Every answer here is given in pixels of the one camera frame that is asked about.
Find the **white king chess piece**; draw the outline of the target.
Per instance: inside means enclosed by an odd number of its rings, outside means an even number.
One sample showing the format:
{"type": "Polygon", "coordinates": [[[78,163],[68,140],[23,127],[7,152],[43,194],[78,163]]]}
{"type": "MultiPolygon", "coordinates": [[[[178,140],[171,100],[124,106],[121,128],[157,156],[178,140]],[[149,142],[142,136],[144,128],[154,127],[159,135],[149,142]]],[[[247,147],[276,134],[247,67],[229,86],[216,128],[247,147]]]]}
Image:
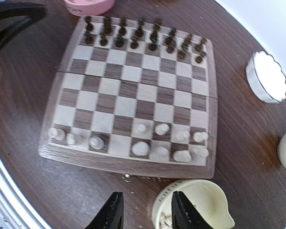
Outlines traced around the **white king chess piece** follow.
{"type": "Polygon", "coordinates": [[[136,156],[147,156],[150,153],[150,147],[146,142],[140,141],[132,146],[132,152],[136,156]]]}

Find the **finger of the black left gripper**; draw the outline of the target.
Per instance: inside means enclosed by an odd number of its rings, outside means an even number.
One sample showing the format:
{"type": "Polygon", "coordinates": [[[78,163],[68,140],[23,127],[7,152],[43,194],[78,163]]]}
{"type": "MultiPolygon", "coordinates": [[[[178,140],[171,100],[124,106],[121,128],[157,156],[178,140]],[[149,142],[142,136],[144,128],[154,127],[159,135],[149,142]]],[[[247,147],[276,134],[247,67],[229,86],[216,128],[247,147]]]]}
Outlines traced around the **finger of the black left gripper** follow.
{"type": "Polygon", "coordinates": [[[0,20],[23,17],[0,31],[0,50],[18,33],[43,19],[46,13],[45,5],[41,4],[0,4],[0,20]]]}

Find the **white pawn chess piece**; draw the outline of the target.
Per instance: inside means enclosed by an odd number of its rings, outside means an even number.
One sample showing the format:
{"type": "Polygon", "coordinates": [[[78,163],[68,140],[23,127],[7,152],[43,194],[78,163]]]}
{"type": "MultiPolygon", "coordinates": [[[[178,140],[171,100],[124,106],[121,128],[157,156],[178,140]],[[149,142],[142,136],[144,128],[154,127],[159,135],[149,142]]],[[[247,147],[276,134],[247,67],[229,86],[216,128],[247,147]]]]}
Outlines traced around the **white pawn chess piece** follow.
{"type": "Polygon", "coordinates": [[[208,140],[209,135],[207,132],[194,132],[193,140],[197,143],[202,143],[208,140]]]}
{"type": "Polygon", "coordinates": [[[135,133],[136,134],[138,134],[138,135],[143,135],[143,134],[145,134],[146,133],[146,131],[147,131],[147,126],[146,125],[144,125],[144,124],[137,124],[136,126],[135,126],[135,133]]]}

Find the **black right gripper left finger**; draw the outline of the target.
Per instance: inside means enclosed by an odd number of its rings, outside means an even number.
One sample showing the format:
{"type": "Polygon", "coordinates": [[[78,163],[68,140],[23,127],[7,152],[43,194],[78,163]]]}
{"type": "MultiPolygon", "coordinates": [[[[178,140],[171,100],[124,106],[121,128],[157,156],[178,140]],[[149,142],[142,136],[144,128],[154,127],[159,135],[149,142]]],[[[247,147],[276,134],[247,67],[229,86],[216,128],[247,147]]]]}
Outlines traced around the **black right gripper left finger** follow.
{"type": "Polygon", "coordinates": [[[113,192],[85,229],[123,229],[123,192],[113,192]]]}

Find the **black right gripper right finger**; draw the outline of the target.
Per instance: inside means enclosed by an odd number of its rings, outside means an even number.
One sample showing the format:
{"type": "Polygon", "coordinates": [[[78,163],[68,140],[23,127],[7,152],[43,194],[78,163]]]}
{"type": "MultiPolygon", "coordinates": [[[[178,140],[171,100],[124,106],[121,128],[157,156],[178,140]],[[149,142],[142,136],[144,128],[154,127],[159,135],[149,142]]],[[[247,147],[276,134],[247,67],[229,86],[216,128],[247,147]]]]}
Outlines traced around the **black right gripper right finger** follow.
{"type": "Polygon", "coordinates": [[[182,191],[174,191],[171,201],[173,229],[211,229],[182,191]]]}

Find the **white rook chess piece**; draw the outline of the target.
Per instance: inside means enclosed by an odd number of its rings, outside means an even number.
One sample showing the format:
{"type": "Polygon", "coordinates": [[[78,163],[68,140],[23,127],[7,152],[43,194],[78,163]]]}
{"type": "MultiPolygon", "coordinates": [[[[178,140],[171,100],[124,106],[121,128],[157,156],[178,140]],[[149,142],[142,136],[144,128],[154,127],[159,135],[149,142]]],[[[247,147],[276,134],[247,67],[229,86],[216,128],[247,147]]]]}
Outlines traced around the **white rook chess piece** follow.
{"type": "Polygon", "coordinates": [[[68,133],[66,136],[66,141],[68,145],[79,146],[83,143],[83,136],[75,133],[68,133]]]}
{"type": "Polygon", "coordinates": [[[192,153],[196,156],[196,157],[201,157],[201,158],[208,158],[209,157],[209,151],[207,148],[197,148],[194,147],[192,149],[192,153]]]}

